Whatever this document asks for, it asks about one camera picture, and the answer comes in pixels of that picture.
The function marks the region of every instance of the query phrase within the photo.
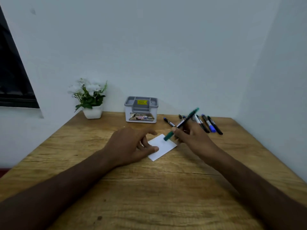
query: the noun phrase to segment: dark window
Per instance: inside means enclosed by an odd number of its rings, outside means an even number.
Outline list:
[[[1,7],[0,106],[39,108]]]

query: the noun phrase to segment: green marker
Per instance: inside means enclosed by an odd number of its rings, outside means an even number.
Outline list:
[[[177,127],[178,128],[180,128],[181,126],[183,126],[190,118],[192,118],[193,117],[193,115],[195,115],[196,114],[196,112],[199,110],[199,108],[196,108],[194,111],[192,111],[188,116],[187,116],[187,118],[183,121],[183,122],[181,122]],[[165,141],[167,141],[168,139],[170,139],[172,136],[174,135],[174,132],[169,132],[163,139],[165,140]]]

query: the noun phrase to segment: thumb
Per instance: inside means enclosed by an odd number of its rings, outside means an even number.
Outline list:
[[[143,150],[135,151],[134,152],[134,161],[139,161],[154,152],[157,152],[159,148],[157,146],[152,146],[148,148],[144,148]]]
[[[179,139],[181,139],[184,143],[187,143],[187,141],[190,139],[190,135],[184,133],[181,129],[177,127],[172,127],[172,131],[174,132],[175,136],[177,136]]]

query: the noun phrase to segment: note pad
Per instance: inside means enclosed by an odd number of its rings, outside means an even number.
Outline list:
[[[148,142],[152,146],[158,146],[159,147],[158,152],[154,152],[153,154],[150,154],[148,156],[150,160],[152,160],[152,161],[157,160],[158,158],[162,157],[164,154],[171,151],[174,147],[177,146],[171,140],[165,141],[163,139],[164,137],[165,137],[165,135],[161,134],[161,135],[157,136],[156,138],[154,138],[154,139],[152,139]]]

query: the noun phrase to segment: yellow sticker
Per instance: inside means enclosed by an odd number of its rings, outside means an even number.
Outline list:
[[[147,105],[147,100],[138,100],[138,105]]]

